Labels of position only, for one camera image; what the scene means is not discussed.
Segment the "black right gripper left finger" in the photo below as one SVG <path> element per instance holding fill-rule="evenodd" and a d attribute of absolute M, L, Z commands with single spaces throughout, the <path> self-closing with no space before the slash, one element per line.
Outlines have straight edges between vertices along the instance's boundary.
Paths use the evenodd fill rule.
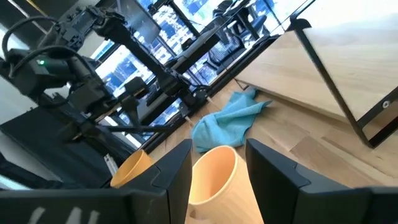
<path fill-rule="evenodd" d="M 0 191 L 0 224 L 184 224 L 191 152 L 183 140 L 118 189 Z"/>

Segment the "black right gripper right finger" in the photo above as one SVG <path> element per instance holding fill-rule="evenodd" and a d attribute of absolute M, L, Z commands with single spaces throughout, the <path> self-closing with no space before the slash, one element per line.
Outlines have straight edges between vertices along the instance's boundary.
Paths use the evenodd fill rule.
<path fill-rule="evenodd" d="M 398 224 L 398 187 L 349 188 L 256 139 L 246 162 L 265 224 Z"/>

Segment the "yellow plastic cup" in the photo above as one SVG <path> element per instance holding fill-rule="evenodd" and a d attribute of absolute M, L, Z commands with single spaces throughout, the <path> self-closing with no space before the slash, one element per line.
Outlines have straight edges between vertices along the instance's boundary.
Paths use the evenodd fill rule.
<path fill-rule="evenodd" d="M 131 154 L 111 179 L 110 186 L 120 188 L 154 164 L 152 158 L 142 149 Z"/>

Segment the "peach mug with handle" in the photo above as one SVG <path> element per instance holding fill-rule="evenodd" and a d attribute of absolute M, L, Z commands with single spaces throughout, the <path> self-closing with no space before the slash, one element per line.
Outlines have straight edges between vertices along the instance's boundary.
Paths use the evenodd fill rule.
<path fill-rule="evenodd" d="M 264 224 L 246 162 L 230 146 L 213 148 L 193 165 L 188 203 L 216 224 Z"/>

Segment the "wooden shelf with black legs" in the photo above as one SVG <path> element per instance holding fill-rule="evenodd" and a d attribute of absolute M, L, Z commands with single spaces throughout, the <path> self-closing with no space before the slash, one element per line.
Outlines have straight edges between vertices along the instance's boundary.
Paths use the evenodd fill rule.
<path fill-rule="evenodd" d="M 292 18 L 238 80 L 345 121 L 375 148 L 398 130 L 398 13 L 331 27 Z"/>

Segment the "blue microfibre cloth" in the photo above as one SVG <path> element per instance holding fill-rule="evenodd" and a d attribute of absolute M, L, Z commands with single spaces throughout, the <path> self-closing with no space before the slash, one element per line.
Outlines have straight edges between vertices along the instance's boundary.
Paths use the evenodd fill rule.
<path fill-rule="evenodd" d="M 225 107 L 200 119 L 192 129 L 192 139 L 198 153 L 218 146 L 239 147 L 244 144 L 246 131 L 269 101 L 257 102 L 255 89 L 234 92 Z"/>

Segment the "black mesh office chair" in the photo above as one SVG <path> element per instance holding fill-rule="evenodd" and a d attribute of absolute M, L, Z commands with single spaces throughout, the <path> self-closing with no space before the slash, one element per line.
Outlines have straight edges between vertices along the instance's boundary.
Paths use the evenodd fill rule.
<path fill-rule="evenodd" d="M 228 28 L 219 29 L 216 35 L 220 40 L 208 52 L 208 62 L 219 75 L 243 54 L 246 48 L 241 38 Z"/>

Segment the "black office desk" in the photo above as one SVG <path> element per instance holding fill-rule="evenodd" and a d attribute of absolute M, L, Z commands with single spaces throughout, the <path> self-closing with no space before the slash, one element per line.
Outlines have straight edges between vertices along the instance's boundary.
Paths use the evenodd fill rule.
<path fill-rule="evenodd" d="M 185 73 L 220 41 L 220 38 L 216 34 L 217 32 L 217 27 L 204 32 L 191 46 L 189 46 L 189 48 L 179 53 L 175 58 L 169 60 L 165 66 L 178 73 Z"/>

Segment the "black aluminium table frame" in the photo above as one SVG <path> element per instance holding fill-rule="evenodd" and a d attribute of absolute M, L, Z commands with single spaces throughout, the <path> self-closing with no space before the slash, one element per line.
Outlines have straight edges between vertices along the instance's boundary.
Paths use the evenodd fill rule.
<path fill-rule="evenodd" d="M 232 79 L 234 79 L 240 72 L 242 72 L 257 56 L 259 56 L 266 48 L 268 48 L 276 39 L 280 37 L 280 34 L 276 34 L 270 37 L 261 37 L 254 46 L 244 53 L 240 58 L 237 58 L 221 75 L 213 80 L 208 89 L 208 96 L 215 96 L 221 91 Z M 143 106 L 139 106 L 139 112 L 144 112 L 141 117 L 141 123 L 150 124 L 157 117 L 161 115 L 172 103 L 177 100 L 176 97 L 168 97 L 165 94 L 156 99 L 151 107 L 147 107 L 144 103 Z M 172 128 L 166 133 L 157 133 L 152 135 L 147 141 L 145 141 L 139 149 L 143 149 L 146 153 L 152 152 L 162 141 L 169 137 L 174 131 L 176 131 L 181 125 L 185 123 L 185 118 L 177 112 L 170 120 Z"/>

